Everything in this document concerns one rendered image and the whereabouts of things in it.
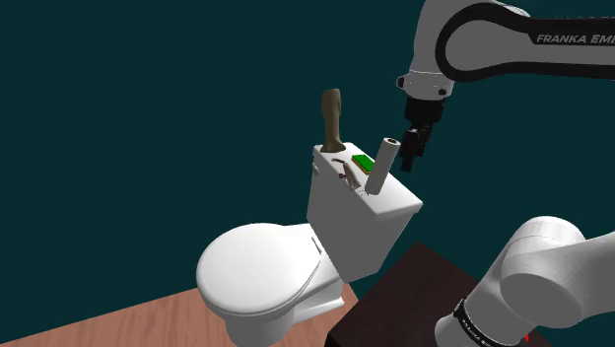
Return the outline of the green sponge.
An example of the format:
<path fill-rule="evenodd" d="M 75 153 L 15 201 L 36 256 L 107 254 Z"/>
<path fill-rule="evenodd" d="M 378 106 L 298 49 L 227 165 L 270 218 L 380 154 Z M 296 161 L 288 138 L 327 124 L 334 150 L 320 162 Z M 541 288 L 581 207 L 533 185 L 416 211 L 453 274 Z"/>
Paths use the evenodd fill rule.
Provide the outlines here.
<path fill-rule="evenodd" d="M 351 161 L 365 174 L 369 175 L 374 167 L 374 161 L 367 155 L 353 155 Z"/>

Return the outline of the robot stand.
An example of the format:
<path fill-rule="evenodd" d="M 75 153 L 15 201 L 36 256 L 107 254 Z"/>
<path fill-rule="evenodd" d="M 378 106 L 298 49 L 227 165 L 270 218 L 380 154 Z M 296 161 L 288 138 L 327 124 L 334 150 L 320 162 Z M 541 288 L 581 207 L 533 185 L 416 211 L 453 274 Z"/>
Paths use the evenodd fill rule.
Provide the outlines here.
<path fill-rule="evenodd" d="M 323 347 L 437 347 L 436 322 L 477 284 L 416 242 L 329 330 Z"/>

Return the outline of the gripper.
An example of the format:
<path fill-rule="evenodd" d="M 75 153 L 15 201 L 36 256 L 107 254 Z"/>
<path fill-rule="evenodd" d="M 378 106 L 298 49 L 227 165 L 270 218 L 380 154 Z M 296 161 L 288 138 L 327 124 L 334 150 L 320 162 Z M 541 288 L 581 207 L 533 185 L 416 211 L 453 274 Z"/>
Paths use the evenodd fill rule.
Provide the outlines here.
<path fill-rule="evenodd" d="M 405 131 L 399 150 L 401 169 L 404 172 L 410 172 L 414 159 L 423 156 L 431 137 L 431 126 L 442 119 L 443 111 L 444 99 L 425 101 L 407 98 L 404 116 L 410 121 L 412 128 Z"/>

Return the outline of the white paper roll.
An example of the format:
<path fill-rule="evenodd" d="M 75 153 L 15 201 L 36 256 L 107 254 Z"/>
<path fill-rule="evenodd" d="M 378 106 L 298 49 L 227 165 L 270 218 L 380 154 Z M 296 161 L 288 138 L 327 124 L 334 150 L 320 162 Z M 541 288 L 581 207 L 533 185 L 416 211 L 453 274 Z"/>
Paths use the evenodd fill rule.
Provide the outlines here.
<path fill-rule="evenodd" d="M 366 181 L 366 193 L 372 195 L 380 194 L 399 148 L 399 141 L 389 137 L 382 139 L 373 169 L 371 170 L 369 178 Z"/>

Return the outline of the white toilet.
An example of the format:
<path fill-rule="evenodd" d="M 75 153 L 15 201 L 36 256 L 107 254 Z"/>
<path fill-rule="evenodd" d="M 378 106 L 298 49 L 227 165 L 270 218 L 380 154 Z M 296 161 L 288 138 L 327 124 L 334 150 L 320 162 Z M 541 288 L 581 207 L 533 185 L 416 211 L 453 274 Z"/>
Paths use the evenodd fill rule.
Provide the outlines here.
<path fill-rule="evenodd" d="M 344 285 L 377 273 L 421 209 L 390 172 L 380 194 L 366 193 L 369 176 L 351 158 L 367 154 L 345 147 L 314 146 L 305 223 L 239 226 L 200 256 L 200 295 L 237 347 L 270 347 L 293 325 L 343 306 Z"/>

